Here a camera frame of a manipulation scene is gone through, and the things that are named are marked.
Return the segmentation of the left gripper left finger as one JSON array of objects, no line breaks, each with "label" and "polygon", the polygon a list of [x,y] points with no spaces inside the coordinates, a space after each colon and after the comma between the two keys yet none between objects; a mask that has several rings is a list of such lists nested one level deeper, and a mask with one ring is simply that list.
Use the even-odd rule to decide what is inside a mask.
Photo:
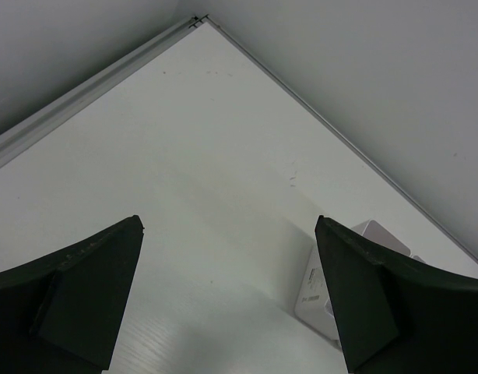
[{"label": "left gripper left finger", "polygon": [[109,369],[143,235],[134,215],[0,272],[0,373]]}]

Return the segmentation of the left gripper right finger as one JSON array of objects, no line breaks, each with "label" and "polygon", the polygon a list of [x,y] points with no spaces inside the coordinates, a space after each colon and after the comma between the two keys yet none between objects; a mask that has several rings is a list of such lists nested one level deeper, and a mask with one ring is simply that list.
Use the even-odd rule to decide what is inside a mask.
[{"label": "left gripper right finger", "polygon": [[315,236],[351,373],[478,373],[478,279],[378,245],[329,217]]}]

